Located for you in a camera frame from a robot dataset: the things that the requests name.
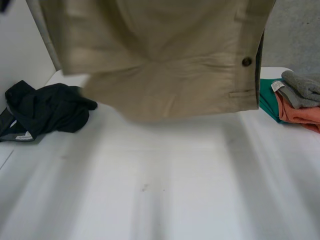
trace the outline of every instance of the white surface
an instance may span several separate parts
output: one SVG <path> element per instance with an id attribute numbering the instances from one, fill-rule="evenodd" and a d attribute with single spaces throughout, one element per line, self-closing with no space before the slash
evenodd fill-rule
<path id="1" fill-rule="evenodd" d="M 0 111 L 5 91 L 20 80 L 43 87 L 56 72 L 25 0 L 12 0 L 0 14 Z"/>
<path id="2" fill-rule="evenodd" d="M 77 134 L 15 148 L 0 240 L 318 240 L 319 144 L 262 110 L 137 124 L 100 105 Z"/>

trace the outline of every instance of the khaki pants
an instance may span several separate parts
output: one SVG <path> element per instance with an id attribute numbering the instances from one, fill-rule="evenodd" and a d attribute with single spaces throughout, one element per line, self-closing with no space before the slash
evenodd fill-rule
<path id="1" fill-rule="evenodd" d="M 158 121 L 257 109 L 256 54 L 275 0 L 41 0 L 84 96 Z"/>

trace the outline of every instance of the stack of folded clothes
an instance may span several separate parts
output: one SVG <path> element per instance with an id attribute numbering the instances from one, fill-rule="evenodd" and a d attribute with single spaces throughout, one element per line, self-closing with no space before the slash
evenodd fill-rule
<path id="1" fill-rule="evenodd" d="M 320 74 L 285 71 L 281 77 L 261 80 L 260 107 L 278 123 L 320 133 Z"/>

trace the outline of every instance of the gray towel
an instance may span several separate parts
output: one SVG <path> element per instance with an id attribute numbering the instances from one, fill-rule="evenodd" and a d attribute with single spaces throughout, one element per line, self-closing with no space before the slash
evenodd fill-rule
<path id="1" fill-rule="evenodd" d="M 284 71 L 281 76 L 303 98 L 320 102 L 320 74 L 298 75 L 293 71 Z"/>
<path id="2" fill-rule="evenodd" d="M 313 108 L 320 106 L 320 102 L 313 101 L 302 97 L 298 91 L 290 87 L 285 82 L 282 82 L 284 85 L 280 87 L 277 92 L 280 93 L 284 99 L 286 99 L 293 108 L 300 109 L 300 108 Z"/>

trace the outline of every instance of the tag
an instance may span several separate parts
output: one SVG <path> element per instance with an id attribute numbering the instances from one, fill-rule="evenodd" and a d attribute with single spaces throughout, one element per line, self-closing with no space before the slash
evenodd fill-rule
<path id="1" fill-rule="evenodd" d="M 11 123 L 9 128 L 12 128 L 17 123 L 17 120 L 15 120 L 13 123 Z"/>
<path id="2" fill-rule="evenodd" d="M 33 139 L 33 137 L 31 136 L 30 132 L 27 131 L 24 136 L 17 136 L 15 139 L 16 140 L 26 141 L 26 140 Z"/>
<path id="3" fill-rule="evenodd" d="M 278 91 L 282 87 L 285 87 L 285 85 L 281 81 L 275 81 L 271 84 L 271 88 L 274 92 Z"/>

